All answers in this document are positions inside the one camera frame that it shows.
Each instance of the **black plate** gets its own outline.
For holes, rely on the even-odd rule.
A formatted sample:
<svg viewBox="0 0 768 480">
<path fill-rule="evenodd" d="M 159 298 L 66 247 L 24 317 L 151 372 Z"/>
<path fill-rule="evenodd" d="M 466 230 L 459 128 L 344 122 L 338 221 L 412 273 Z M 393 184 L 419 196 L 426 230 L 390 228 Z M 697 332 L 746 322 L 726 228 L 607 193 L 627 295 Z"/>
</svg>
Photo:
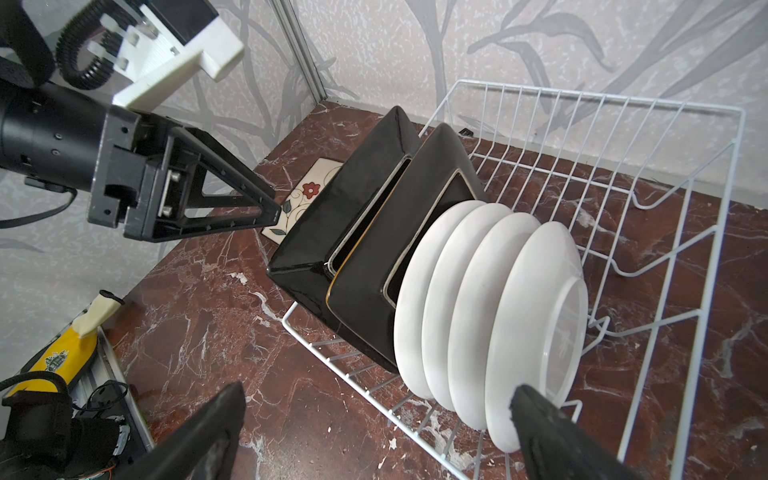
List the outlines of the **black plate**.
<svg viewBox="0 0 768 480">
<path fill-rule="evenodd" d="M 347 162 L 310 204 L 277 247 L 267 275 L 330 329 L 384 368 L 396 372 L 394 362 L 342 324 L 326 305 L 333 272 L 329 264 L 343 262 L 367 227 L 368 212 L 386 198 L 388 180 L 397 178 L 419 149 L 421 141 L 400 107 L 394 107 L 371 130 Z"/>
<path fill-rule="evenodd" d="M 443 212 L 485 199 L 462 142 L 447 124 L 427 138 L 331 283 L 332 313 L 396 364 L 395 305 L 415 246 Z"/>
</svg>

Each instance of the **wallpaper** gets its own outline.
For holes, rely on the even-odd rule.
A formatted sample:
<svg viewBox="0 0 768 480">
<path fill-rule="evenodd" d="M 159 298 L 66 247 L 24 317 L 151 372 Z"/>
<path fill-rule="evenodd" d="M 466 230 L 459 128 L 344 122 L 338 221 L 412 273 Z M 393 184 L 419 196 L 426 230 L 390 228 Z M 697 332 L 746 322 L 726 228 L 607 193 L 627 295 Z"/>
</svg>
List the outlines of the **wallpaper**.
<svg viewBox="0 0 768 480">
<path fill-rule="evenodd" d="M 30 15 L 60 28 L 51 16 L 61 5 L 26 2 Z M 205 74 L 187 82 L 157 113 L 211 132 L 248 167 L 255 167 L 312 109 L 306 81 L 269 0 L 213 0 L 224 21 L 246 45 L 243 61 L 219 83 Z M 124 81 L 117 75 L 96 92 L 109 99 Z M 37 213 L 64 198 L 22 183 L 0 170 L 0 218 Z M 205 191 L 225 186 L 207 181 Z M 85 221 L 88 194 L 65 212 L 25 227 L 0 230 L 0 379 L 12 375 L 96 295 L 131 288 L 166 254 L 171 244 L 142 243 L 122 237 L 122 229 Z"/>
<path fill-rule="evenodd" d="M 364 108 L 400 104 L 429 118 L 460 78 L 746 108 L 736 189 L 768 207 L 766 0 L 293 1 L 326 90 Z M 562 132 L 572 109 L 553 103 L 542 98 L 538 110 L 554 108 Z M 479 111 L 454 113 L 479 126 Z M 574 124 L 588 124 L 585 113 Z M 718 121 L 688 122 L 691 135 L 655 168 L 689 173 Z M 705 179 L 722 184 L 724 170 Z"/>
</svg>

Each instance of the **red flower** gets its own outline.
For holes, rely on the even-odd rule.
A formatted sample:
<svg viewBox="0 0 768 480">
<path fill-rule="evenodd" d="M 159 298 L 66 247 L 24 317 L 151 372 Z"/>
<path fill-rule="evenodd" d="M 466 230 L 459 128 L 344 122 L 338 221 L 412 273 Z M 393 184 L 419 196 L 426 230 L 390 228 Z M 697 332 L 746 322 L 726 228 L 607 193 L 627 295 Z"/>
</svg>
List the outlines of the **red flower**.
<svg viewBox="0 0 768 480">
<path fill-rule="evenodd" d="M 302 185 L 302 188 L 304 189 L 304 197 L 306 197 L 307 200 L 312 200 L 312 197 L 320 193 L 320 185 L 315 182 L 304 184 Z"/>
</svg>

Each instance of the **floral tile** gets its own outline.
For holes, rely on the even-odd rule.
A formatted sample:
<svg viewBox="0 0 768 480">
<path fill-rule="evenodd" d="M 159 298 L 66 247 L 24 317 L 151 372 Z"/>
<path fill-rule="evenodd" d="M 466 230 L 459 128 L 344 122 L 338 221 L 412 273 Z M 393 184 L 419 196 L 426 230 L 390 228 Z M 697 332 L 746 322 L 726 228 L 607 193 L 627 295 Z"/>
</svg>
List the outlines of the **floral tile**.
<svg viewBox="0 0 768 480">
<path fill-rule="evenodd" d="M 288 234 L 291 227 L 304 214 L 304 211 L 317 197 L 317 194 L 326 187 L 336 172 L 343 164 L 341 162 L 318 158 L 317 162 L 299 180 L 296 187 L 291 190 L 283 202 L 283 212 L 273 227 L 264 227 L 261 233 L 275 243 L 280 244 Z"/>
</svg>

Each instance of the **white plate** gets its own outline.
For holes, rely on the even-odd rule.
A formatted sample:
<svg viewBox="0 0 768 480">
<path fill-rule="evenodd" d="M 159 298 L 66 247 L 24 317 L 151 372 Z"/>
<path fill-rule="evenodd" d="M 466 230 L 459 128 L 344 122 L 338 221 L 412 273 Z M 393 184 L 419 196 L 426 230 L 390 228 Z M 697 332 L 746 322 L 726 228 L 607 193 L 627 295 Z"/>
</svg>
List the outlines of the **white plate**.
<svg viewBox="0 0 768 480">
<path fill-rule="evenodd" d="M 422 316 L 429 281 L 445 242 L 456 226 L 474 209 L 485 205 L 467 200 L 447 209 L 422 237 L 402 279 L 395 308 L 395 360 L 402 381 L 423 399 L 434 398 L 424 377 L 422 362 Z"/>
<path fill-rule="evenodd" d="M 571 390 L 587 329 L 587 287 L 568 230 L 548 222 L 509 273 L 488 349 L 485 419 L 503 452 L 520 448 L 509 404 L 522 383 L 558 408 Z"/>
<path fill-rule="evenodd" d="M 485 367 L 498 301 L 525 241 L 541 224 L 531 214 L 502 218 L 480 243 L 458 289 L 448 339 L 448 384 L 458 417 L 484 430 Z"/>
<path fill-rule="evenodd" d="M 505 205 L 486 204 L 467 215 L 445 243 L 429 282 L 422 320 L 424 375 L 435 400 L 448 410 L 453 410 L 448 386 L 448 337 L 458 289 L 482 239 L 509 214 L 511 210 Z"/>
</svg>

